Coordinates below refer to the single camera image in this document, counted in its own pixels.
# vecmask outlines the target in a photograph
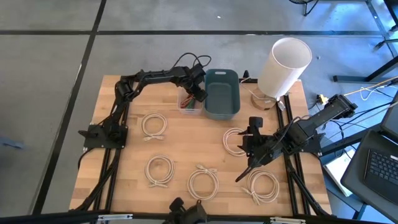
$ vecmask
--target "laptop keyboard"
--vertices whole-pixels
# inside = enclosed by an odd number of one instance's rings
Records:
[[[398,161],[391,156],[370,149],[368,172],[398,185]]]

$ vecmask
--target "plastic container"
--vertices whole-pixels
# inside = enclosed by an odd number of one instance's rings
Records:
[[[310,47],[296,38],[278,40],[259,75],[258,87],[267,96],[286,94],[311,62]]]
[[[241,109],[239,77],[233,70],[210,69],[206,71],[205,113],[210,119],[229,120]]]
[[[178,88],[177,108],[181,114],[199,115],[203,109],[203,103],[196,100],[193,109],[181,108],[181,102],[188,97],[187,91],[184,88]]]

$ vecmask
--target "wooden tabletop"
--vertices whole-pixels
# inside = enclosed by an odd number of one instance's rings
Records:
[[[120,76],[105,76],[99,91],[93,122],[97,123],[109,115],[114,101],[114,84]],[[257,84],[244,84],[246,88],[255,89]],[[126,147],[122,150],[119,170],[116,179],[113,212],[169,213],[169,205],[181,197],[186,207],[195,204],[196,200],[188,193],[187,180],[196,170],[197,164],[217,169],[220,187],[215,198],[203,201],[207,214],[211,215],[292,215],[289,188],[283,156],[261,169],[272,172],[280,183],[280,192],[272,203],[256,205],[251,196],[244,193],[246,178],[235,183],[235,178],[247,167],[247,157],[234,157],[223,147],[222,137],[229,128],[246,129],[250,116],[264,119],[262,134],[273,134],[278,125],[276,110],[261,111],[253,107],[250,93],[240,89],[241,109],[231,121],[214,121],[202,115],[184,115],[177,109],[178,88],[165,83],[146,86],[143,92],[131,103],[127,125],[129,134]],[[290,103],[293,117],[308,114],[303,87],[297,81],[290,90]],[[144,141],[141,120],[146,114],[158,112],[167,118],[167,129],[163,141],[151,139]],[[158,119],[150,119],[147,128],[150,132],[160,129]],[[241,144],[242,138],[233,136],[228,143],[232,149]],[[149,181],[144,175],[147,161],[158,154],[169,156],[175,162],[175,174],[167,184],[168,188],[149,188]],[[97,184],[103,161],[104,149],[94,149],[81,162],[75,184],[70,208],[79,206]],[[305,183],[314,198],[327,212],[331,212],[325,183],[319,160],[311,155],[301,153]],[[165,162],[156,160],[150,167],[154,178],[160,178],[167,171]],[[212,191],[211,179],[200,175],[195,179],[195,190],[208,195]],[[256,192],[266,193],[271,190],[272,182],[261,177],[256,182]],[[302,213],[300,191],[296,188],[299,211]]]

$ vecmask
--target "coiled cable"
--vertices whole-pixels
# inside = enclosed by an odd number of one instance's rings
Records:
[[[163,128],[154,134],[149,133],[145,126],[146,122],[151,118],[159,118],[163,121]],[[160,113],[149,113],[145,115],[141,121],[142,132],[146,135],[146,137],[144,137],[144,141],[149,141],[151,139],[164,140],[164,136],[162,135],[162,133],[166,130],[166,127],[167,127],[167,120]]]
[[[229,129],[227,132],[225,132],[224,136],[223,136],[223,145],[225,150],[231,154],[232,156],[244,156],[246,155],[246,153],[244,151],[234,151],[232,149],[229,148],[228,146],[228,138],[232,135],[237,135],[239,133],[242,133],[243,130],[240,128],[231,128]]]
[[[268,176],[274,183],[271,192],[264,195],[257,194],[256,191],[254,190],[254,184],[256,183],[257,178],[259,178],[262,175]],[[278,197],[279,194],[279,182],[276,179],[276,177],[272,173],[260,169],[255,169],[254,171],[252,171],[248,177],[248,187],[247,188],[241,187],[241,188],[244,192],[251,195],[254,202],[258,205],[260,205],[260,202],[264,203],[273,202]]]
[[[167,165],[169,166],[169,170],[167,171],[166,176],[162,180],[155,180],[150,175],[150,172],[149,172],[150,164],[156,159],[161,159],[163,161],[166,161]],[[152,159],[150,159],[148,161],[147,165],[145,166],[145,176],[147,177],[147,179],[150,182],[149,187],[159,186],[159,187],[167,188],[166,183],[172,179],[173,175],[174,175],[174,161],[165,155],[154,156]]]
[[[191,194],[191,196],[197,200],[212,199],[217,194],[217,191],[218,191],[218,178],[216,176],[217,170],[216,169],[206,169],[205,167],[203,167],[200,164],[197,165],[197,168],[198,169],[193,171],[193,173],[191,174],[191,176],[188,179],[188,182],[187,182],[188,191]],[[200,174],[209,175],[213,181],[214,189],[213,189],[212,193],[208,196],[199,196],[193,188],[193,181],[194,181],[195,177]]]

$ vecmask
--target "teal bin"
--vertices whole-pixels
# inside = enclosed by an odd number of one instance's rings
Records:
[[[206,71],[205,113],[210,119],[229,120],[241,109],[239,77],[234,70],[210,69]]]

